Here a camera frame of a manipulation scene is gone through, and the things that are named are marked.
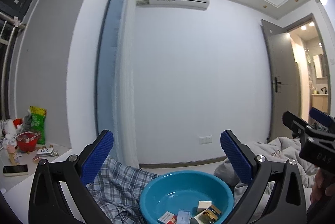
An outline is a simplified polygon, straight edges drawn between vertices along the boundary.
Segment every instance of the faucet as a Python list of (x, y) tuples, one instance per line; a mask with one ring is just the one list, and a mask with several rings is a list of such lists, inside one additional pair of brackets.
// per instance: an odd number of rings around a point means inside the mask
[(325, 94), (328, 92), (327, 91), (327, 87), (323, 87), (323, 88), (321, 88), (321, 91), (323, 92), (323, 89), (325, 90)]

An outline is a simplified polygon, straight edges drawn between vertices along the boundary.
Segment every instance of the bathroom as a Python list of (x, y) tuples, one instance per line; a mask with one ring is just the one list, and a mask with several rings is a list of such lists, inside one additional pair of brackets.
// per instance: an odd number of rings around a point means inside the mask
[(290, 32), (295, 60), (299, 65), (301, 113), (317, 108), (329, 113), (329, 68), (322, 37), (313, 18)]

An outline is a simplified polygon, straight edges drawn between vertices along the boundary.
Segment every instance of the gray door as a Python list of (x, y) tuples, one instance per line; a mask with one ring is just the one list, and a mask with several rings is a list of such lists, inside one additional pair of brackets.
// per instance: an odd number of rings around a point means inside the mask
[(278, 136), (292, 138), (292, 131), (283, 125), (282, 115), (290, 111), (299, 115), (300, 81), (291, 44), (284, 28), (262, 20), (267, 45), (272, 87), (270, 139)]

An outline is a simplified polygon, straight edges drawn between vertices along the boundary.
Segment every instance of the finger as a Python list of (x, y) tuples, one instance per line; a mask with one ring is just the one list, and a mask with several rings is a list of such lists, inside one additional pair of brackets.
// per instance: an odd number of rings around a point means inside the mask
[(325, 191), (326, 196), (332, 196), (335, 194), (335, 184), (329, 185)]
[(321, 197), (322, 197), (322, 192), (319, 189), (318, 185), (315, 183), (312, 188), (311, 203), (314, 203), (315, 201), (319, 201)]
[(318, 187), (321, 188), (323, 183), (323, 175), (320, 169), (315, 174), (315, 182), (318, 185)]

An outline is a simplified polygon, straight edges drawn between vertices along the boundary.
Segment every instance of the baseboard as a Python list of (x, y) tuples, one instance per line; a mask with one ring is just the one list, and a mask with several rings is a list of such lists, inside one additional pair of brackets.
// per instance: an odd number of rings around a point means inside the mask
[(184, 162), (184, 163), (140, 164), (140, 168), (142, 168), (142, 169), (159, 169), (159, 168), (187, 167), (187, 166), (196, 166), (196, 165), (204, 165), (204, 164), (212, 164), (212, 163), (222, 162), (225, 159), (227, 159), (227, 156), (208, 159), (208, 160), (202, 160), (202, 161)]

